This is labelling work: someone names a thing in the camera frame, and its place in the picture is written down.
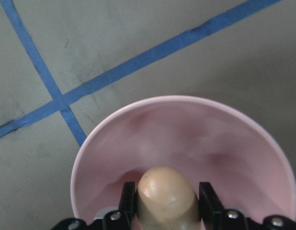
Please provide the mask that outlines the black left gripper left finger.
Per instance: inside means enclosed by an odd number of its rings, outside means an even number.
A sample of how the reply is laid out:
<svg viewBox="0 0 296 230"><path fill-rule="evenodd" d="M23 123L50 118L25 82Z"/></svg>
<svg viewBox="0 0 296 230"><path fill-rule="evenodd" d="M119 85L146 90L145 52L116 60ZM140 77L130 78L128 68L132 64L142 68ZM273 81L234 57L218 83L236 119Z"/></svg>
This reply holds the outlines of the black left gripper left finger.
<svg viewBox="0 0 296 230"><path fill-rule="evenodd" d="M107 212L103 218L91 224L78 218L67 218L60 221L54 230L131 230L136 213L135 182L124 183L117 210Z"/></svg>

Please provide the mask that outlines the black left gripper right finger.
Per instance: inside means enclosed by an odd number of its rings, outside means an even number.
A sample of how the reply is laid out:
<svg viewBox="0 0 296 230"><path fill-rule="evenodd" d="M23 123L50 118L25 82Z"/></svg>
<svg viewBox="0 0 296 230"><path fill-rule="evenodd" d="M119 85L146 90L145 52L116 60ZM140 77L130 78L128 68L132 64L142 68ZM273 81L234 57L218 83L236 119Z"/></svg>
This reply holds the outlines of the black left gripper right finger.
<svg viewBox="0 0 296 230"><path fill-rule="evenodd" d="M209 182L199 183L198 205L207 230L296 230L296 222L285 216L267 216L258 223L237 209L225 208Z"/></svg>

